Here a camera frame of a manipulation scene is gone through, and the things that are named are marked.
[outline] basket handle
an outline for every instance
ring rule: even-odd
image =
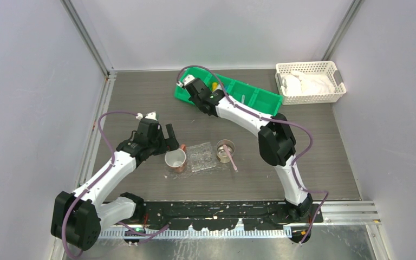
[[[340,75],[339,70],[334,71],[333,77],[334,77],[334,80],[336,81],[337,86],[343,83],[342,75]]]

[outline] wooden tabletop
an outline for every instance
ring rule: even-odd
[[[277,93],[272,69],[222,70],[217,73]],[[230,167],[173,178],[165,167],[164,155],[150,157],[129,174],[109,195],[115,199],[123,192],[144,200],[267,200],[283,199],[283,187],[272,166],[259,155],[257,139],[247,130],[225,119],[207,116],[197,108],[174,97],[176,71],[133,71],[118,73],[109,111],[157,111],[159,122],[173,124],[180,144],[187,146],[219,140],[232,140],[236,146],[234,161],[238,173]],[[298,162],[305,186],[328,190],[329,199],[360,199],[347,155],[330,104],[281,106],[280,113],[289,121],[309,129],[314,146]],[[105,134],[116,146],[136,130],[138,120],[130,115],[109,115]],[[307,135],[293,128],[297,152],[308,145]],[[101,142],[96,157],[96,172],[110,158]],[[314,194],[315,200],[322,194]]]

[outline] green plastic bin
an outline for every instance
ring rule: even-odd
[[[203,80],[205,85],[210,88],[211,85],[216,82],[215,77],[213,77],[211,73],[200,68],[189,68],[179,80],[182,81],[188,74]],[[219,74],[216,75],[222,81],[227,93],[237,101],[241,102],[242,96],[245,95],[244,104],[248,107],[251,107],[265,114],[276,115],[278,113],[283,100],[282,96],[261,88],[248,85],[238,80],[233,80]],[[174,91],[174,97],[193,104],[191,101],[189,101],[190,96],[187,90],[178,86],[176,86],[176,90]]]

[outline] white wall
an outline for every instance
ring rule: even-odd
[[[416,259],[416,2],[365,1],[333,57],[336,121],[397,259]]]
[[[0,1],[0,259],[47,259],[103,81],[59,0]]]
[[[116,70],[317,61],[352,0],[75,0]]]

